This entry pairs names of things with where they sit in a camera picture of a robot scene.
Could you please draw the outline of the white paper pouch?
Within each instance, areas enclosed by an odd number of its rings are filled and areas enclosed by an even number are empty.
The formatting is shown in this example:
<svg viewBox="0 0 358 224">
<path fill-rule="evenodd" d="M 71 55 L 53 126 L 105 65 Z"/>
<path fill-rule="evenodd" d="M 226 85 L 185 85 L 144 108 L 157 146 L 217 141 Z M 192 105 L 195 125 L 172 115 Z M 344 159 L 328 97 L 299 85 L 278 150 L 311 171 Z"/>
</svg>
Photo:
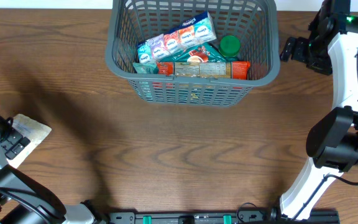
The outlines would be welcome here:
<svg viewBox="0 0 358 224">
<path fill-rule="evenodd" d="M 15 115 L 12 127 L 21 133 L 23 137 L 27 137 L 30 140 L 30 143 L 15 158 L 7 160 L 11 166 L 18 168 L 50 134 L 52 129 L 23 114 Z"/>
</svg>

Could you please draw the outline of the orange pasta packet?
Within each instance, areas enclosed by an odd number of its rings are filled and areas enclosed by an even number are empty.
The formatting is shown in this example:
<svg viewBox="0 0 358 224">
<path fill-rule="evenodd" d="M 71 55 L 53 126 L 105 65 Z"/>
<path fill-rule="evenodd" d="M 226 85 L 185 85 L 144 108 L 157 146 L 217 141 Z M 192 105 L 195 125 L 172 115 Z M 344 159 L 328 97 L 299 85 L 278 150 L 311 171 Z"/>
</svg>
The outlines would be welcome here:
<svg viewBox="0 0 358 224">
<path fill-rule="evenodd" d="M 177 77 L 231 78 L 246 80 L 250 62 L 159 62 L 158 74 Z"/>
</svg>

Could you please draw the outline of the green lid jar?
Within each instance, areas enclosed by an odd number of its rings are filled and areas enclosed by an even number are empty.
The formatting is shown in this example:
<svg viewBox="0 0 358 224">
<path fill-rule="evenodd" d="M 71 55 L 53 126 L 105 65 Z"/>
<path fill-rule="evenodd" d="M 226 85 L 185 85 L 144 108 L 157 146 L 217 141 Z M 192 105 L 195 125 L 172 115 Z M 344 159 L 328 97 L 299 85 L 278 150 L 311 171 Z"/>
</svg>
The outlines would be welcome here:
<svg viewBox="0 0 358 224">
<path fill-rule="evenodd" d="M 235 57 L 241 49 L 240 40 L 233 36 L 227 35 L 224 36 L 219 43 L 219 52 L 224 57 Z"/>
</svg>

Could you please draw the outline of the green Nescafe coffee bag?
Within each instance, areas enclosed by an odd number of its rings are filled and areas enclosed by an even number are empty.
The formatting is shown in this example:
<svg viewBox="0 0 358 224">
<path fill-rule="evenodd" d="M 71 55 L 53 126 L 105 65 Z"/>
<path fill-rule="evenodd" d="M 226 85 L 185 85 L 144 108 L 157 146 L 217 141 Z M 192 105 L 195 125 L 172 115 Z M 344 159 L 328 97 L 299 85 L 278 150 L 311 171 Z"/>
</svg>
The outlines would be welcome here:
<svg viewBox="0 0 358 224">
<path fill-rule="evenodd" d="M 239 61 L 239 58 L 225 57 L 212 45 L 208 43 L 203 43 L 194 47 L 190 47 L 184 51 L 178 51 L 160 60 L 160 62 L 191 62 L 191 63 L 234 62 L 234 61 Z"/>
</svg>

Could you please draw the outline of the colourful tissue pack strip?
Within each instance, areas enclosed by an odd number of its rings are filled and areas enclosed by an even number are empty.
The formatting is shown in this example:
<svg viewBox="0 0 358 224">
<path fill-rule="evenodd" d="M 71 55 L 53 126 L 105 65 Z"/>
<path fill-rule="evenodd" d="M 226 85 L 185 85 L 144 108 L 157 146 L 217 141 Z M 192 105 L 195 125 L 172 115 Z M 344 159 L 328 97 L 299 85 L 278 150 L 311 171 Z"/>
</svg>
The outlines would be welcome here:
<svg viewBox="0 0 358 224">
<path fill-rule="evenodd" d="M 140 63 L 153 63 L 179 51 L 216 39 L 213 18 L 208 11 L 204 11 L 166 34 L 141 42 L 137 46 L 137 56 Z"/>
</svg>

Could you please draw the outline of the teal small packet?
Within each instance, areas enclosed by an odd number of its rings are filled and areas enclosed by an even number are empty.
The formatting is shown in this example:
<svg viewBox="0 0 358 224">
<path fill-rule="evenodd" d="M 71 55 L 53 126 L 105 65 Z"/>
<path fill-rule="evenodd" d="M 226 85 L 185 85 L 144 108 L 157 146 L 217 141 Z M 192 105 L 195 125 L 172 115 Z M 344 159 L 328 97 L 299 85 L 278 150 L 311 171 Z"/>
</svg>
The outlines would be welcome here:
<svg viewBox="0 0 358 224">
<path fill-rule="evenodd" d="M 133 63 L 133 67 L 140 74 L 158 74 L 158 66 L 155 63 Z"/>
</svg>

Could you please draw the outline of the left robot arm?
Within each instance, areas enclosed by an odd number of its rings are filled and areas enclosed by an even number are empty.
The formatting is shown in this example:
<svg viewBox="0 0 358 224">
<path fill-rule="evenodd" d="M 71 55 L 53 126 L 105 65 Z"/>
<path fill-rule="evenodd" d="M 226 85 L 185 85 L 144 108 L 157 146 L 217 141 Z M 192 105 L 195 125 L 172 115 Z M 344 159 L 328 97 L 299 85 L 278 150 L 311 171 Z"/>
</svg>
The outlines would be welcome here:
<svg viewBox="0 0 358 224">
<path fill-rule="evenodd" d="M 0 223 L 108 223 L 86 200 L 64 205 L 18 166 L 51 131 L 22 114 L 0 116 Z"/>
</svg>

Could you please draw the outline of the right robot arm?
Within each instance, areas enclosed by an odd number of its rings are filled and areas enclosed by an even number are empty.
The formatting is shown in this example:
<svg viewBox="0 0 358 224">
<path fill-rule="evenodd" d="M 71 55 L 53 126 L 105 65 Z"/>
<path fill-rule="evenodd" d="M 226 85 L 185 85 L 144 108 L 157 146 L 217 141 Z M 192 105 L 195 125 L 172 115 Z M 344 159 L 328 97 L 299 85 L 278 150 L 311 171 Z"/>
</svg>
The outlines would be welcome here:
<svg viewBox="0 0 358 224">
<path fill-rule="evenodd" d="M 358 17 L 349 1 L 325 0 L 308 38 L 290 37 L 282 61 L 296 60 L 333 78 L 331 111 L 309 131 L 308 159 L 270 214 L 272 220 L 310 221 L 324 191 L 358 166 Z"/>
</svg>

